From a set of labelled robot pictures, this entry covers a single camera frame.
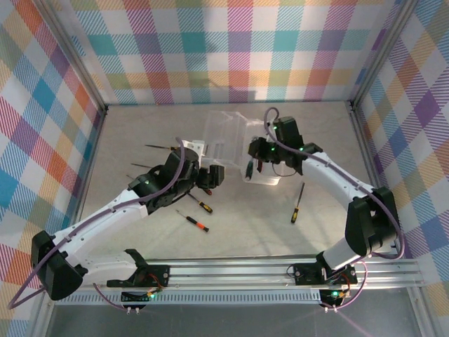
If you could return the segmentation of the yellow-black screwdriver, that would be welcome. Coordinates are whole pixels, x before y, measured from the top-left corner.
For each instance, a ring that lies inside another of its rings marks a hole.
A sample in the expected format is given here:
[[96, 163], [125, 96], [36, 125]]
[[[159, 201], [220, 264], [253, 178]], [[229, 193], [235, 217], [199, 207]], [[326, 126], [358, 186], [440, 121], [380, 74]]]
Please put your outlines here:
[[192, 193], [188, 192], [187, 195], [191, 197], [204, 211], [206, 211], [209, 214], [213, 213], [213, 210], [209, 205], [205, 204], [203, 201], [196, 198]]

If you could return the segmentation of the clear plastic tool box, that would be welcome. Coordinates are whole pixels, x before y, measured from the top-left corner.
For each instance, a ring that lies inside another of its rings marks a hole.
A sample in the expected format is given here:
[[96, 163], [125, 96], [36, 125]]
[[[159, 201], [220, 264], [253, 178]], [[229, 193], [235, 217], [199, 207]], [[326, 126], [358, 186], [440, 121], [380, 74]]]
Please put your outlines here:
[[248, 161], [248, 146], [253, 138], [267, 137], [264, 123], [259, 119], [247, 119], [238, 112], [211, 112], [206, 120], [202, 140], [206, 144], [202, 163], [205, 165], [219, 164], [240, 171], [241, 178], [246, 183], [259, 185], [277, 185], [284, 174], [283, 164], [272, 168], [264, 164], [263, 172], [257, 172], [257, 161], [253, 164], [253, 177], [245, 180]]

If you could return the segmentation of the screwdriver orange black handle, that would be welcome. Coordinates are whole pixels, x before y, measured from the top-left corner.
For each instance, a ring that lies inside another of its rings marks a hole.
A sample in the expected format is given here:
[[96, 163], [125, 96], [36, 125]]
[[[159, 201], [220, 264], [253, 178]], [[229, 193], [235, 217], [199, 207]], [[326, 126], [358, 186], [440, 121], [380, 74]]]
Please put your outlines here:
[[202, 223], [200, 223], [199, 221], [195, 220], [194, 218], [192, 218], [191, 216], [186, 216], [184, 215], [181, 211], [179, 210], [175, 210], [177, 214], [179, 214], [180, 216], [182, 216], [183, 218], [185, 218], [188, 222], [190, 222], [192, 225], [195, 225], [196, 227], [198, 227], [199, 229], [201, 229], [204, 232], [209, 232], [209, 228], [206, 227], [205, 225], [203, 225]]

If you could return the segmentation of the screwdriver yellow black handle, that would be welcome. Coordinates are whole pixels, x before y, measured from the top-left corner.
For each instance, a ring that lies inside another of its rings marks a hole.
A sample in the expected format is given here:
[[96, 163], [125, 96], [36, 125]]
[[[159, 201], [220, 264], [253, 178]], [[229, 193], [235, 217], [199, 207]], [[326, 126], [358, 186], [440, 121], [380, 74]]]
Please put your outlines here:
[[296, 201], [296, 204], [295, 204], [295, 208], [294, 208], [294, 211], [293, 211], [293, 213], [292, 213], [292, 216], [291, 216], [291, 218], [290, 218], [290, 223], [291, 224], [295, 224], [295, 222], [296, 222], [296, 220], [297, 220], [297, 216], [298, 216], [298, 213], [299, 213], [299, 205], [300, 205], [300, 202], [301, 202], [301, 199], [302, 199], [302, 195], [303, 195], [303, 193], [304, 193], [304, 187], [305, 187], [305, 182], [302, 182], [301, 183], [301, 186], [300, 186], [300, 193], [299, 193], [299, 195], [298, 195], [298, 198], [297, 198], [297, 201]]

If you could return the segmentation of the black left controller board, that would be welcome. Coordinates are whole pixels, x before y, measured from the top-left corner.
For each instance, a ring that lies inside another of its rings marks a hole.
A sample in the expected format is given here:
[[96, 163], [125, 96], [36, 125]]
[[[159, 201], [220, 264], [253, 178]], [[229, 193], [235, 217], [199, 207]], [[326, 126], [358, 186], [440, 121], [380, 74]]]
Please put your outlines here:
[[120, 295], [121, 305], [127, 310], [129, 314], [131, 311], [135, 311], [139, 313], [143, 310], [147, 304], [153, 300], [155, 297], [155, 293], [136, 293], [136, 292], [127, 292], [122, 291]]

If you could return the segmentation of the black controller board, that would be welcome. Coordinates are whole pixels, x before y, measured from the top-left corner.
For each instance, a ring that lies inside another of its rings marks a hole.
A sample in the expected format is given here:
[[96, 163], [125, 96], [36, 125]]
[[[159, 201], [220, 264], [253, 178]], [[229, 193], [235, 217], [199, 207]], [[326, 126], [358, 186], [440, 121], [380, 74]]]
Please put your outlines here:
[[332, 310], [337, 312], [338, 309], [344, 305], [344, 300], [351, 297], [351, 292], [349, 289], [346, 290], [320, 290], [320, 303], [319, 305], [328, 312]]
[[143, 310], [147, 304], [153, 300], [155, 297], [155, 293], [136, 293], [136, 292], [127, 292], [122, 291], [120, 295], [121, 305], [127, 310], [129, 314], [131, 311], [135, 311], [139, 313]]

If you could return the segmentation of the black right controller board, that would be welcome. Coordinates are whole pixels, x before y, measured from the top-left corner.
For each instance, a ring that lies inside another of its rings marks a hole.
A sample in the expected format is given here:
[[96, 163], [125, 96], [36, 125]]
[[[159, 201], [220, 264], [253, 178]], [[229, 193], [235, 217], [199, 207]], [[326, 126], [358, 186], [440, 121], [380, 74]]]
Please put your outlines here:
[[344, 300], [351, 297], [351, 292], [349, 289], [346, 290], [320, 290], [320, 303], [319, 305], [328, 312], [332, 310], [337, 312], [338, 309], [344, 305]]

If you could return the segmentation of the aluminium table edge rail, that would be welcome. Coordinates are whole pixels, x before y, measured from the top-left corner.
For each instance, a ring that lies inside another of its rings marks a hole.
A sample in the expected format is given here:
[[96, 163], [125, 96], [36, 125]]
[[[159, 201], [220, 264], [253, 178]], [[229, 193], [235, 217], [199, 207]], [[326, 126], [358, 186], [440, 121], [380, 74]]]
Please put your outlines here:
[[[380, 181], [377, 171], [375, 170], [375, 164], [371, 156], [370, 148], [368, 146], [368, 140], [364, 135], [361, 121], [358, 117], [357, 111], [353, 107], [351, 101], [345, 102], [345, 107], [347, 108], [349, 120], [356, 135], [356, 139], [362, 154], [366, 171], [368, 173], [370, 184], [375, 189], [383, 187], [383, 184]], [[394, 241], [389, 243], [389, 249], [387, 248], [386, 245], [384, 245], [379, 251], [375, 253], [375, 256], [378, 258], [386, 258], [387, 260], [398, 260], [398, 256], [401, 252], [401, 249], [405, 246], [405, 244], [401, 243], [401, 239], [403, 239], [403, 233], [398, 220], [397, 211], [393, 211], [392, 216], [394, 219], [393, 224], [395, 225], [394, 229], [396, 231], [396, 238]]]
[[100, 144], [100, 139], [102, 135], [102, 130], [105, 124], [105, 119], [109, 113], [109, 105], [106, 105], [103, 110], [98, 112], [97, 118], [91, 134], [89, 135], [88, 145], [85, 154], [87, 158], [85, 159], [85, 164], [81, 165], [81, 182], [79, 184], [75, 200], [69, 203], [69, 210], [72, 210], [72, 214], [66, 223], [62, 224], [62, 230], [70, 229], [76, 223], [81, 220], [83, 210], [85, 208], [87, 194], [89, 185], [91, 183], [91, 178], [93, 174], [93, 169], [95, 167], [95, 160], [98, 154], [98, 146]]

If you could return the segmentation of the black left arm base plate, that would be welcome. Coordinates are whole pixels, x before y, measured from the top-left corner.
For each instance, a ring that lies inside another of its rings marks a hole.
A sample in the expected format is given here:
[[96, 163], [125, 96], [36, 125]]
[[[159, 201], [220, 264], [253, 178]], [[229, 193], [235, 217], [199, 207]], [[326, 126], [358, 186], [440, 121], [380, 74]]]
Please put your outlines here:
[[137, 267], [128, 279], [108, 280], [109, 288], [158, 288], [168, 286], [169, 265], [145, 265]]

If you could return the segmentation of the aluminium mounting rail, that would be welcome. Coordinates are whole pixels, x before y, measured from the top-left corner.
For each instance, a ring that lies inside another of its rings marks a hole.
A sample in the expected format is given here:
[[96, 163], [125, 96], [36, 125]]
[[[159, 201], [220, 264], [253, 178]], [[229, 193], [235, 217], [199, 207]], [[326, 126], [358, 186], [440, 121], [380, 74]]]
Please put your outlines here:
[[169, 265], [168, 290], [267, 290], [283, 287], [312, 289], [390, 289], [423, 286], [424, 277], [414, 260], [387, 261], [369, 258], [355, 267], [357, 285], [297, 286], [293, 277], [293, 264], [315, 263], [311, 258], [297, 256], [273, 258], [207, 258], [181, 260], [140, 260], [127, 254], [87, 258], [76, 267], [63, 266], [56, 273], [50, 267], [39, 271], [51, 298], [62, 299], [81, 287], [97, 284], [106, 286], [108, 280], [128, 279], [137, 267]]

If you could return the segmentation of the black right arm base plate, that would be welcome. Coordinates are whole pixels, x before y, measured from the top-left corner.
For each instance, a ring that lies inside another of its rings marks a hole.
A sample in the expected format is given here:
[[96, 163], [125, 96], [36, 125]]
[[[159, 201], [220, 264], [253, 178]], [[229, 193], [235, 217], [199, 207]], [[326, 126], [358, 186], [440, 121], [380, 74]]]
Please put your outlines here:
[[296, 263], [293, 264], [293, 277], [297, 286], [358, 284], [355, 267], [351, 265], [330, 270], [318, 263]]

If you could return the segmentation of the aluminium frame post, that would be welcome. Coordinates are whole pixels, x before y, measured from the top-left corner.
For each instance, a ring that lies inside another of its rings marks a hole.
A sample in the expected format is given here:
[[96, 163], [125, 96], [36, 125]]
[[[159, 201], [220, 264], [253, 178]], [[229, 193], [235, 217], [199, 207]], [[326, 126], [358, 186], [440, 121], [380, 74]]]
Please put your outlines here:
[[375, 77], [390, 55], [419, 1], [394, 0], [388, 14], [382, 18], [382, 25], [375, 35], [374, 42], [368, 44], [370, 51], [349, 96], [349, 104], [353, 111], [361, 106], [363, 99], [373, 85]]
[[87, 93], [96, 103], [101, 113], [106, 114], [108, 105], [104, 102], [102, 96], [100, 95], [100, 91], [88, 73], [80, 54], [70, 38], [70, 35], [67, 33], [67, 30], [64, 28], [55, 10], [51, 6], [51, 2], [49, 0], [34, 0], [34, 3], [36, 4], [36, 7], [41, 13], [43, 19], [48, 24], [51, 32], [54, 34], [55, 39], [66, 55], [68, 62], [79, 76], [80, 81], [86, 88]]

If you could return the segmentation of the aluminium frame leg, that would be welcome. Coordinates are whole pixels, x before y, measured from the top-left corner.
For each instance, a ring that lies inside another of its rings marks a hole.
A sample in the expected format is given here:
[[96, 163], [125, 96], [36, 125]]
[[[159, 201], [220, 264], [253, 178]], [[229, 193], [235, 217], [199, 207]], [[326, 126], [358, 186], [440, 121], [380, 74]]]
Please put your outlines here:
[[46, 292], [43, 292], [38, 295], [32, 308], [28, 337], [46, 337], [55, 301], [51, 300]]
[[427, 309], [420, 288], [408, 287], [408, 295], [421, 336], [433, 337], [431, 323], [427, 315]]

